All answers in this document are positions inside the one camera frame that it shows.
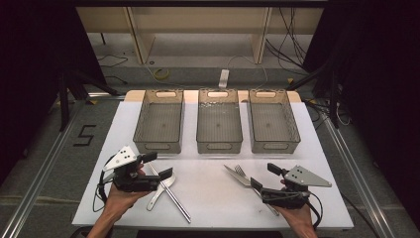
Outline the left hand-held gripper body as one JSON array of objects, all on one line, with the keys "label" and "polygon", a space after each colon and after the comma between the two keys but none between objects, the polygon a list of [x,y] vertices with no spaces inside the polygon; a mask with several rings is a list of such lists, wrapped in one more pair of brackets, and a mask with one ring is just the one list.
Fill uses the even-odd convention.
[{"label": "left hand-held gripper body", "polygon": [[119,190],[125,192],[152,191],[158,188],[159,176],[144,176],[138,173],[142,155],[137,156],[130,146],[124,146],[113,155],[102,169],[111,172],[111,180]]}]

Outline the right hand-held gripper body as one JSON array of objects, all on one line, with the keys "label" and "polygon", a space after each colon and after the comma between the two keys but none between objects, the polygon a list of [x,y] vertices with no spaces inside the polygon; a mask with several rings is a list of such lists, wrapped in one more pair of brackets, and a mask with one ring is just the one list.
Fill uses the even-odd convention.
[{"label": "right hand-held gripper body", "polygon": [[331,187],[332,184],[310,172],[295,166],[290,170],[282,169],[284,188],[281,190],[263,187],[262,202],[287,209],[299,209],[309,201],[309,186]]}]

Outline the smoky clear plastic bin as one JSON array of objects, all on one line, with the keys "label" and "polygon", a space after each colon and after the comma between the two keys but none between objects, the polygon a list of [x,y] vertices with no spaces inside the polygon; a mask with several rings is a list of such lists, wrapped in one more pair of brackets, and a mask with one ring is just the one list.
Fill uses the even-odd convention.
[{"label": "smoky clear plastic bin", "polygon": [[301,142],[287,91],[251,89],[249,124],[254,154],[293,154]]},{"label": "smoky clear plastic bin", "polygon": [[183,123],[183,90],[147,90],[133,142],[140,153],[179,154]]},{"label": "smoky clear plastic bin", "polygon": [[199,154],[239,154],[243,143],[236,89],[200,89],[196,142]]}]

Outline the person's left hand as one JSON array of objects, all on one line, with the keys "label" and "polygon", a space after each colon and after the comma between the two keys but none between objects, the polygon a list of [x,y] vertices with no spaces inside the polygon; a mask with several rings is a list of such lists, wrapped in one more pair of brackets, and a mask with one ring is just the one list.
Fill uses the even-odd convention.
[{"label": "person's left hand", "polygon": [[149,194],[149,191],[125,192],[119,190],[116,185],[112,184],[105,203],[104,212],[113,217],[121,217],[140,198]]}]

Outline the person's right hand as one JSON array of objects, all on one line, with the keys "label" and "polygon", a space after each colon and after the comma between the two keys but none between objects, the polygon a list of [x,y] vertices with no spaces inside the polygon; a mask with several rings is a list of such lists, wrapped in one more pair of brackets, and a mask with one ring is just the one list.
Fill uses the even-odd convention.
[{"label": "person's right hand", "polygon": [[285,218],[295,234],[300,232],[315,232],[312,225],[311,210],[307,204],[299,209],[287,209],[279,206],[275,206],[274,209]]}]

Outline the black metal stand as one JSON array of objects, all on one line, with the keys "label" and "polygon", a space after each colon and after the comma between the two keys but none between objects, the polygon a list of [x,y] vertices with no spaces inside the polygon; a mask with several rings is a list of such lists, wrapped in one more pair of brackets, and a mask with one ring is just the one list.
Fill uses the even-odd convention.
[{"label": "black metal stand", "polygon": [[333,123],[336,129],[339,128],[338,123],[338,92],[337,92],[337,74],[334,67],[334,64],[327,60],[322,66],[318,69],[314,70],[313,72],[309,73],[308,75],[304,76],[297,82],[293,82],[289,86],[286,87],[288,91],[295,90],[300,86],[305,85],[306,83],[310,82],[311,80],[316,79],[316,85],[312,89],[312,93],[318,97],[325,94],[329,95],[329,118]]},{"label": "black metal stand", "polygon": [[100,82],[99,80],[96,80],[95,78],[80,70],[65,71],[58,78],[58,92],[61,113],[59,129],[60,132],[62,132],[69,123],[68,92],[71,92],[76,100],[87,100],[88,92],[84,87],[85,84],[92,84],[96,88],[99,88],[100,90],[113,96],[120,95],[116,89],[111,88],[105,82]]}]

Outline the black curtain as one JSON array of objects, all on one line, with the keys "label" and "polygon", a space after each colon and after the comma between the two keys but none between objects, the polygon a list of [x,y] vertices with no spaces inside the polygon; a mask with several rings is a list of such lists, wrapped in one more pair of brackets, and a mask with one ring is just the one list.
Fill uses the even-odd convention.
[{"label": "black curtain", "polygon": [[340,67],[342,99],[420,230],[420,0],[326,0],[305,66]]},{"label": "black curtain", "polygon": [[41,127],[63,75],[105,81],[77,10],[59,0],[0,0],[0,185]]}]

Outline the beige shelf unit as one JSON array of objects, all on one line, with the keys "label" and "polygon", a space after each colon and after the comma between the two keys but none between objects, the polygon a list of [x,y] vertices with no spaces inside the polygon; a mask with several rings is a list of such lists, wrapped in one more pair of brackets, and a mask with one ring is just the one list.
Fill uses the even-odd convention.
[{"label": "beige shelf unit", "polygon": [[292,21],[298,35],[315,33],[321,8],[287,7],[78,7],[88,33],[128,33],[138,62],[147,61],[157,34],[246,34],[254,62],[263,61],[268,34],[284,34]]}]

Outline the aluminium floor rail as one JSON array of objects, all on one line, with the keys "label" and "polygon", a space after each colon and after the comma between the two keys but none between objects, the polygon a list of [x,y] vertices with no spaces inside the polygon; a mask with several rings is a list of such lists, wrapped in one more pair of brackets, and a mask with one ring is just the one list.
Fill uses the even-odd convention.
[{"label": "aluminium floor rail", "polygon": [[352,181],[358,191],[359,196],[367,210],[372,221],[372,225],[380,238],[395,238],[385,213],[382,211],[378,201],[372,193],[362,171],[359,169],[353,154],[351,153],[343,135],[337,129],[328,117],[325,117],[325,126],[332,137],[336,148],[352,178]]},{"label": "aluminium floor rail", "polygon": [[69,121],[64,128],[58,132],[48,154],[43,160],[39,169],[36,170],[35,176],[32,178],[28,189],[22,196],[19,195],[5,195],[0,196],[0,205],[14,205],[15,210],[11,214],[6,225],[0,229],[0,238],[17,238],[21,232],[37,198],[44,187],[49,175],[53,170],[58,157],[61,154],[62,148],[71,130],[75,119],[80,110],[84,107],[84,101],[76,101],[70,111]]}]

